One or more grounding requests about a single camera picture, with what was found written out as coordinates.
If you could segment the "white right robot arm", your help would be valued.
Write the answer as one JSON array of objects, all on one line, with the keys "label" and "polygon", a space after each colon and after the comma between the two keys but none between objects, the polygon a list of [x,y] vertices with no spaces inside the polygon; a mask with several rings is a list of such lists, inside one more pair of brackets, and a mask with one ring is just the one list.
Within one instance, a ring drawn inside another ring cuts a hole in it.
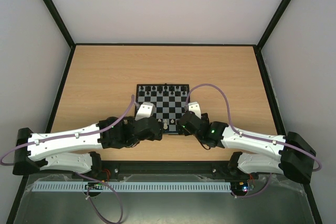
[{"label": "white right robot arm", "polygon": [[311,182],[316,152],[298,133],[264,135],[238,131],[224,122],[209,122],[206,113],[197,116],[194,112],[186,112],[177,124],[180,134],[193,135],[210,148],[242,150],[229,164],[229,172],[236,178],[251,173],[276,173],[296,183]]}]

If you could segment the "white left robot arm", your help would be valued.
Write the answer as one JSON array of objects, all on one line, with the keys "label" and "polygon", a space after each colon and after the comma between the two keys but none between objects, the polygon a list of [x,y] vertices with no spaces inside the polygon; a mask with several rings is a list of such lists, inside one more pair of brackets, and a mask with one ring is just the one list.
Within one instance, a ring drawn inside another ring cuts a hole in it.
[{"label": "white left robot arm", "polygon": [[102,170],[96,150],[129,148],[142,140],[161,140],[163,124],[153,116],[136,119],[109,117],[80,129],[34,133],[19,129],[14,151],[14,175],[31,175],[42,170],[65,170],[96,176]]}]

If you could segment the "black and grey chessboard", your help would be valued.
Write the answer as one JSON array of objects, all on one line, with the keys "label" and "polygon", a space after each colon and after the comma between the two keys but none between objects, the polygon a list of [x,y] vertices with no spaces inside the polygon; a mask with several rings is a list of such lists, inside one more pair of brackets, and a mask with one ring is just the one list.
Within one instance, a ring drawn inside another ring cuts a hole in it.
[{"label": "black and grey chessboard", "polygon": [[164,134],[177,135],[177,120],[179,120],[185,112],[187,95],[190,91],[188,84],[138,84],[136,86],[136,102],[151,102],[155,105],[153,116],[158,120],[167,119],[168,129],[164,130]]}]

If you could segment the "black front aluminium rail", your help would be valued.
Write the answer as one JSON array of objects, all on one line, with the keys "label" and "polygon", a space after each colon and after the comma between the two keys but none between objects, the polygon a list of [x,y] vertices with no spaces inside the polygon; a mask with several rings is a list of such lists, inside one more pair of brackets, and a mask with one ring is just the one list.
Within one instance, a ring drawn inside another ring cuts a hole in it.
[{"label": "black front aluminium rail", "polygon": [[257,178],[260,174],[282,174],[296,183],[308,184],[311,173],[305,171],[299,160],[292,158],[283,162],[242,152],[234,152],[229,161],[102,161],[96,152],[86,154],[58,154],[40,161],[24,159],[13,168],[14,175],[31,175],[43,170],[57,170],[84,174],[93,178],[117,178],[120,174],[210,174],[214,179],[229,181]]}]

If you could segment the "black left frame post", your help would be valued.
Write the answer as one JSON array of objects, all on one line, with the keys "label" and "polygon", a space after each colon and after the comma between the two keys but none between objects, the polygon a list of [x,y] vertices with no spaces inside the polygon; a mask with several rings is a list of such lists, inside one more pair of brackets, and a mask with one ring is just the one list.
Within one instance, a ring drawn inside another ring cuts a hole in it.
[{"label": "black left frame post", "polygon": [[56,5],[54,4],[53,0],[43,0],[45,6],[47,7],[49,13],[51,14],[53,20],[55,21],[57,27],[59,28],[61,34],[63,35],[66,43],[72,49],[75,46],[75,42],[70,35],[59,11],[56,8]]}]

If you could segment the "black frame post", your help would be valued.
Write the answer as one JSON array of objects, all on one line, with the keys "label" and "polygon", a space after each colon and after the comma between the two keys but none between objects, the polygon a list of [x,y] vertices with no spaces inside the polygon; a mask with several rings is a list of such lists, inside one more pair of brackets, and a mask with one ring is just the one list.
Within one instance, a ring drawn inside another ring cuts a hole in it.
[{"label": "black frame post", "polygon": [[57,27],[59,28],[61,34],[63,35],[66,43],[72,49],[75,46],[75,42],[70,35],[59,11],[56,8],[56,5],[54,4],[53,0],[43,0],[45,6],[47,7],[49,13],[51,14],[53,20],[55,21]]},{"label": "black frame post", "polygon": [[261,36],[257,44],[257,48],[259,49],[259,51],[261,51],[265,46],[266,42],[268,41],[274,29],[276,28],[278,22],[280,21],[282,15],[286,11],[290,2],[291,0],[281,0],[280,4],[278,5],[275,13],[273,14],[269,24],[267,25],[263,35]]}]

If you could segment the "black right frame post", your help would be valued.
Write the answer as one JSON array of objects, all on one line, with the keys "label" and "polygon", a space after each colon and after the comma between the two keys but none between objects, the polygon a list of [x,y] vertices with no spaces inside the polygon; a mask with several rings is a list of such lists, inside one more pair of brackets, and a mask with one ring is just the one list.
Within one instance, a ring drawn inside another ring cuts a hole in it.
[{"label": "black right frame post", "polygon": [[265,46],[266,42],[268,41],[274,29],[276,28],[278,22],[280,21],[282,15],[286,11],[290,2],[291,0],[281,0],[280,4],[278,5],[275,13],[273,14],[269,24],[267,25],[263,35],[261,36],[257,44],[257,48],[259,49],[259,51],[261,51]]}]

